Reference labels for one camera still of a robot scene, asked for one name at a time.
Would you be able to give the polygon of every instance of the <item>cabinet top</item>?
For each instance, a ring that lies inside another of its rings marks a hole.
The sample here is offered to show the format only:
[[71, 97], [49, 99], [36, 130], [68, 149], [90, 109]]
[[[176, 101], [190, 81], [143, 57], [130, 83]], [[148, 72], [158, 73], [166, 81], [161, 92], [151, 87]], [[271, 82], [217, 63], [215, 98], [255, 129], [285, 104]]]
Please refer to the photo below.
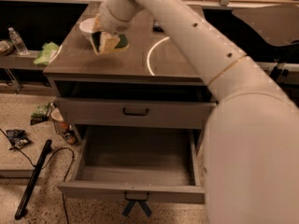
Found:
[[45, 76], [200, 81], [171, 40], [164, 33], [152, 31], [154, 19], [145, 10], [135, 16], [126, 33], [128, 50], [95, 55], [79, 24], [93, 17], [97, 10], [98, 4], [89, 4], [61, 45], [59, 54], [44, 70]]

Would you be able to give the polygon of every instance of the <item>drawer handle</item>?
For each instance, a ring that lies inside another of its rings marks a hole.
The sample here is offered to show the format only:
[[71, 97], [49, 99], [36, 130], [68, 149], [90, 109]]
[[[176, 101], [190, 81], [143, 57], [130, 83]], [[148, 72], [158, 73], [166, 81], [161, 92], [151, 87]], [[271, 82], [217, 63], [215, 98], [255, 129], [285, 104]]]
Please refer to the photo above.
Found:
[[128, 192], [125, 191], [124, 192], [124, 199], [128, 202], [147, 202], [150, 198], [150, 193], [147, 192], [147, 198], [145, 199], [132, 199], [132, 198], [128, 198]]
[[135, 113], [135, 112], [129, 112], [126, 108], [122, 109], [122, 114], [125, 116], [147, 116], [149, 113], [149, 109], [145, 109], [142, 113]]

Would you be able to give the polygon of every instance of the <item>speckled floor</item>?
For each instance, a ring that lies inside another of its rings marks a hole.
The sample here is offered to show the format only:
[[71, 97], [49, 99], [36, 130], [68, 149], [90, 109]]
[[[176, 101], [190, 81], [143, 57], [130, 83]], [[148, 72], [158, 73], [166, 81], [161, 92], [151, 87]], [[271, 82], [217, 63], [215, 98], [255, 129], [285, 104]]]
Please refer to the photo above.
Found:
[[[56, 134], [51, 120], [30, 125], [30, 115], [38, 105], [53, 101], [50, 88], [42, 85], [24, 85], [19, 94], [13, 94], [14, 88], [0, 83], [0, 128], [25, 130], [31, 145], [24, 147], [33, 163], [36, 163], [47, 139], [52, 140], [52, 152], [60, 147], [70, 147], [79, 153], [81, 146], [68, 145], [65, 140]], [[26, 170], [31, 164], [23, 155], [14, 150], [8, 150], [10, 143], [0, 133], [0, 169]], [[200, 176], [201, 153], [198, 157]], [[10, 178], [0, 179], [0, 223], [67, 223], [62, 193], [56, 184], [64, 179], [65, 172], [71, 162], [72, 154], [65, 149], [53, 156], [49, 165], [41, 171], [36, 187], [29, 203], [27, 214], [20, 220], [15, 220], [21, 197], [26, 189], [29, 179]], [[121, 213], [126, 202], [111, 202], [101, 200], [67, 199], [66, 208], [69, 223], [163, 223], [163, 224], [206, 224], [206, 210], [203, 205], [180, 203], [149, 203], [152, 211], [146, 217], [142, 209], [136, 204], [128, 217]]]

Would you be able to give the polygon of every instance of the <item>open drawer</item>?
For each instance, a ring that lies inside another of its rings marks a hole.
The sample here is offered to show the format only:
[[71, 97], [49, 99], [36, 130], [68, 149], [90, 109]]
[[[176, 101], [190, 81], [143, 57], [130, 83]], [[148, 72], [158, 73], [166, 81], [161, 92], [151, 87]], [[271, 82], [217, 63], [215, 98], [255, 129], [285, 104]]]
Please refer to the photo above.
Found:
[[192, 132], [89, 126], [69, 182], [70, 198], [204, 203]]

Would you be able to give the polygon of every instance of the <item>green rag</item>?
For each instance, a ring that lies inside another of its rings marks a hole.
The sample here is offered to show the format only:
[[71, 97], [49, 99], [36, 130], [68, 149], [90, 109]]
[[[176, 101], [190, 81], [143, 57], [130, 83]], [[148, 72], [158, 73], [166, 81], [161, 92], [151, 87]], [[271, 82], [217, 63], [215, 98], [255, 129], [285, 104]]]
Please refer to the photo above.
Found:
[[38, 57], [34, 60], [34, 64], [45, 64], [45, 65], [49, 64], [58, 49], [59, 46], [57, 46], [53, 42], [45, 43], [42, 51], [38, 54]]

